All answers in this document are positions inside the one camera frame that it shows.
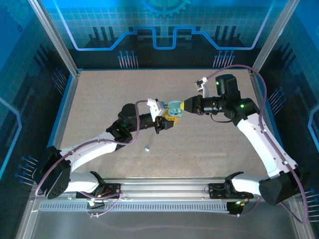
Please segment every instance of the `white bracket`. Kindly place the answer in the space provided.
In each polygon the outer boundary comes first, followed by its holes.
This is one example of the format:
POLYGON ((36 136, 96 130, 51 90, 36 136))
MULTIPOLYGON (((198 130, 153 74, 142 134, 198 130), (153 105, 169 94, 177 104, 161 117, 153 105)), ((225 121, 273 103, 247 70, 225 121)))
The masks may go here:
POLYGON ((203 98, 209 97, 209 91, 207 86, 205 85, 207 83, 208 79, 206 77, 201 78, 201 80, 196 81, 195 84, 197 86, 198 92, 203 92, 203 98))
POLYGON ((150 107, 150 113, 151 113, 153 122, 155 122, 155 118, 157 116, 164 115, 166 107, 163 101, 148 99, 147 105, 150 107))

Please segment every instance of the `aluminum frame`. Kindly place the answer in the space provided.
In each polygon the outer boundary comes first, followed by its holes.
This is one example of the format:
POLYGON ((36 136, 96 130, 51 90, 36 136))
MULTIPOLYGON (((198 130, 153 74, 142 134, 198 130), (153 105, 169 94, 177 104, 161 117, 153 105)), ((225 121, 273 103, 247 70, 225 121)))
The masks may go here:
POLYGON ((259 52, 253 68, 260 71, 264 65, 267 57, 275 46, 278 38, 283 33, 285 26, 287 25, 290 17, 294 13, 300 0, 288 0, 283 10, 281 11, 279 17, 277 18, 273 29, 269 33, 265 44, 263 45, 261 51, 259 52))
POLYGON ((44 27, 46 33, 50 37, 53 45, 55 46, 56 50, 61 56, 64 64, 66 65, 66 67, 68 68, 72 76, 76 76, 78 73, 78 69, 67 47, 65 46, 59 32, 55 28, 45 7, 39 0, 28 0, 28 1, 31 7, 33 8, 36 16, 38 17, 39 21, 41 22, 42 26, 44 27))

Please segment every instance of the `light blue object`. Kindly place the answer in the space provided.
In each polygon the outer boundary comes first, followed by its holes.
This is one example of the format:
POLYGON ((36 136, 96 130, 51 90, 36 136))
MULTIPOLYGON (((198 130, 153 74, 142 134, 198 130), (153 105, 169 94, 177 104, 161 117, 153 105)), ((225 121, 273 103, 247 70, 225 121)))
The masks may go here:
POLYGON ((155 17, 162 16, 173 17, 174 14, 179 14, 181 10, 185 10, 185 6, 190 4, 190 0, 142 0, 144 9, 150 14, 155 14, 155 17))
POLYGON ((167 104, 168 115, 172 117, 181 117, 183 115, 183 111, 180 109, 181 101, 170 101, 167 104))
POLYGON ((3 98, 1 98, 1 97, 0 97, 0 103, 2 103, 6 108, 8 108, 12 113, 15 114, 15 116, 16 116, 16 121, 17 121, 17 123, 18 123, 18 129, 17 129, 16 132, 15 132, 15 135, 14 135, 14 137, 13 137, 13 140, 12 140, 12 142, 11 142, 11 145, 10 145, 10 147, 9 147, 9 150, 8 150, 8 152, 6 153, 6 156, 5 156, 5 158, 4 158, 3 164, 2 164, 1 169, 0 169, 0 180, 1 180, 1 178, 2 178, 2 176, 3 176, 3 173, 4 173, 4 170, 5 170, 6 166, 7 166, 8 162, 9 162, 9 159, 10 159, 10 156, 11 156, 11 154, 12 154, 12 152, 13 152, 13 148, 14 148, 14 146, 15 146, 15 143, 16 143, 16 141, 18 140, 18 137, 19 137, 20 132, 21 132, 21 130, 22 130, 22 123, 21 123, 21 117, 20 117, 19 112, 18 112, 13 106, 9 105, 9 104, 8 104, 3 98))
POLYGON ((265 16, 265 19, 263 20, 263 23, 260 26, 260 29, 258 30, 258 33, 255 37, 255 40, 252 44, 252 46, 250 47, 220 47, 217 45, 217 43, 207 34, 207 32, 205 31, 198 31, 196 29, 195 25, 190 25, 190 26, 176 26, 173 30, 173 38, 172 38, 172 46, 157 46, 156 43, 156 30, 153 26, 136 26, 133 27, 133 31, 129 31, 129 32, 124 32, 114 43, 111 47, 98 47, 98 48, 80 48, 78 47, 78 45, 76 44, 76 41, 71 33, 71 30, 69 28, 69 26, 66 23, 66 20, 64 18, 64 16, 61 13, 60 8, 58 7, 56 1, 54 0, 54 5, 57 9, 57 12, 62 20, 62 23, 70 37, 70 40, 74 46, 74 48, 78 51, 112 51, 126 36, 128 35, 137 35, 138 34, 138 30, 151 30, 152 31, 152 37, 153 37, 153 48, 156 50, 173 50, 176 47, 176 42, 177 42, 177 31, 180 29, 190 29, 191 30, 191 34, 193 35, 202 35, 203 37, 205 37, 210 44, 212 44, 217 50, 252 50, 255 48, 257 41, 261 35, 261 32, 263 31, 266 22, 269 18, 269 15, 273 9, 274 4, 272 4, 265 16))
POLYGON ((319 104, 316 105, 311 111, 309 115, 309 121, 308 121, 308 129, 311 134, 311 137, 313 138, 313 141, 316 145, 317 150, 319 151, 319 141, 317 139, 316 133, 312 127, 313 120, 314 120, 314 114, 319 110, 319 104))

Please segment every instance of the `gear logo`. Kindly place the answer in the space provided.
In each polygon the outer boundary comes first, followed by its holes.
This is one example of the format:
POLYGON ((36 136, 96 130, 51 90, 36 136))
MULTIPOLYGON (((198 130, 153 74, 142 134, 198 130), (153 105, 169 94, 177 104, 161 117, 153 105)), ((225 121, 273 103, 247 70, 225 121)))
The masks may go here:
POLYGON ((150 14, 155 13, 156 17, 160 15, 172 17, 174 14, 179 14, 180 10, 185 10, 186 4, 190 4, 190 0, 142 0, 145 10, 150 14))
POLYGON ((0 0, 0 6, 2 5, 19 25, 23 25, 28 19, 30 4, 27 0, 0 0))

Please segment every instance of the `cable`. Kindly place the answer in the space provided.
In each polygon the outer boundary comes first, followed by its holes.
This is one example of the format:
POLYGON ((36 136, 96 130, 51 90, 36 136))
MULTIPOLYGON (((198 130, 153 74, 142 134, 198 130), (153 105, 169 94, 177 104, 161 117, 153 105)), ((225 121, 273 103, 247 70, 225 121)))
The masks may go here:
POLYGON ((105 203, 102 203, 101 205, 96 206, 96 207, 94 207, 94 208, 90 208, 90 210, 92 210, 92 209, 98 209, 98 208, 101 208, 101 207, 103 207, 103 206, 105 206, 105 203))
POLYGON ((96 217, 96 218, 98 218, 99 216, 102 216, 102 215, 108 213, 109 211, 111 211, 111 210, 115 207, 115 205, 117 205, 117 203, 118 203, 118 202, 120 201, 120 199, 122 198, 123 193, 119 193, 119 195, 120 195, 119 198, 115 201, 115 203, 114 203, 112 206, 109 207, 108 210, 106 210, 106 211, 104 211, 104 212, 102 212, 102 213, 100 213, 100 214, 96 214, 96 215, 93 215, 93 213, 90 214, 89 212, 86 212, 86 213, 87 213, 88 215, 90 215, 91 217, 96 217))
POLYGON ((118 196, 118 195, 121 194, 121 192, 120 192, 120 193, 115 193, 115 194, 112 194, 112 195, 108 195, 108 196, 104 196, 104 197, 98 198, 98 197, 93 197, 92 195, 90 195, 90 194, 88 194, 88 193, 86 193, 86 192, 79 192, 79 193, 81 193, 81 194, 84 195, 85 197, 92 198, 92 199, 97 199, 97 200, 99 200, 99 199, 112 198, 112 197, 116 197, 116 196, 118 196))
MULTIPOLYGON (((254 72, 262 81, 263 83, 263 87, 264 87, 264 99, 263 99, 263 102, 262 102, 262 106, 261 106, 261 109, 260 109, 260 114, 259 114, 259 125, 261 127, 261 130, 263 131, 267 141, 271 144, 271 146, 275 149, 275 151, 279 154, 279 157, 281 158, 281 160, 283 161, 283 163, 285 163, 286 161, 284 160, 285 157, 283 156, 283 154, 280 152, 280 150, 277 148, 276 144, 272 141, 272 139, 270 138, 270 136, 268 135, 268 133, 265 131, 265 128, 264 128, 264 124, 263 124, 263 114, 264 114, 264 110, 265 110, 265 107, 266 107, 266 100, 267 100, 267 87, 266 87, 266 83, 265 83, 265 80, 264 78, 260 75, 260 73, 255 70, 254 68, 250 67, 250 66, 245 66, 245 65, 230 65, 230 66, 226 66, 226 67, 223 67, 221 69, 219 69, 218 71, 214 72, 213 74, 209 75, 208 77, 206 77, 208 80, 210 78, 212 78, 213 76, 217 75, 219 72, 223 71, 223 70, 226 70, 226 69, 229 69, 229 68, 246 68, 248 70, 251 70, 252 72, 254 72)), ((303 185, 301 184, 301 181, 300 179, 298 178, 297 174, 295 173, 295 171, 293 170, 293 168, 290 166, 290 164, 286 164, 287 168, 290 170, 290 172, 292 173, 298 187, 299 187, 299 190, 300 190, 300 193, 301 193, 301 196, 303 198, 303 203, 304 203, 304 209, 305 209, 305 218, 304 218, 304 221, 301 221, 300 219, 297 218, 297 216, 291 212, 291 210, 288 210, 288 212, 298 221, 300 222, 302 225, 306 225, 309 221, 309 218, 308 218, 308 204, 307 204, 307 199, 306 199, 306 194, 305 194, 305 190, 303 188, 303 185)))
POLYGON ((259 199, 256 202, 256 204, 250 210, 248 210, 247 212, 242 213, 242 214, 237 214, 237 215, 234 215, 234 214, 229 214, 229 215, 232 216, 232 217, 235 217, 235 218, 241 218, 243 216, 246 216, 246 215, 252 213, 257 208, 257 206, 260 203, 261 199, 262 199, 262 197, 259 197, 259 199))
POLYGON ((77 146, 76 148, 73 149, 73 151, 70 151, 68 153, 66 153, 64 156, 62 156, 58 161, 56 161, 49 169, 48 171, 44 174, 43 178, 41 179, 41 181, 38 183, 38 186, 35 190, 35 195, 36 196, 40 196, 39 195, 39 190, 41 188, 41 186, 43 185, 44 181, 46 180, 46 178, 49 176, 49 174, 54 170, 54 168, 65 158, 67 158, 68 156, 70 156, 71 154, 73 154, 75 151, 79 150, 80 148, 88 145, 88 144, 91 144, 91 143, 99 143, 99 142, 108 142, 108 143, 116 143, 116 144, 120 144, 120 145, 130 145, 130 144, 133 144, 135 143, 136 139, 138 138, 139 136, 139 132, 140 132, 140 113, 139 113, 139 108, 138 108, 138 104, 140 103, 146 103, 147 100, 143 100, 143 101, 137 101, 135 103, 135 112, 136 112, 136 121, 137 121, 137 128, 136 128, 136 133, 135 133, 135 136, 134 138, 132 139, 131 142, 128 142, 128 143, 124 143, 124 142, 118 142, 118 141, 113 141, 113 140, 110 140, 110 139, 95 139, 95 140, 91 140, 91 141, 88 141, 88 142, 85 142, 79 146, 77 146))
POLYGON ((228 120, 228 121, 218 121, 218 120, 214 120, 213 119, 213 113, 210 114, 210 117, 213 121, 217 122, 217 123, 231 123, 231 120, 228 120))
POLYGON ((225 189, 226 189, 225 187, 224 187, 224 188, 222 188, 222 189, 218 189, 218 188, 213 188, 212 186, 206 186, 206 187, 204 187, 204 192, 205 192, 205 193, 209 193, 209 191, 208 191, 208 192, 206 191, 206 188, 207 188, 207 187, 209 187, 209 189, 211 189, 211 188, 212 188, 212 189, 217 190, 217 191, 223 191, 223 190, 225 190, 225 189))

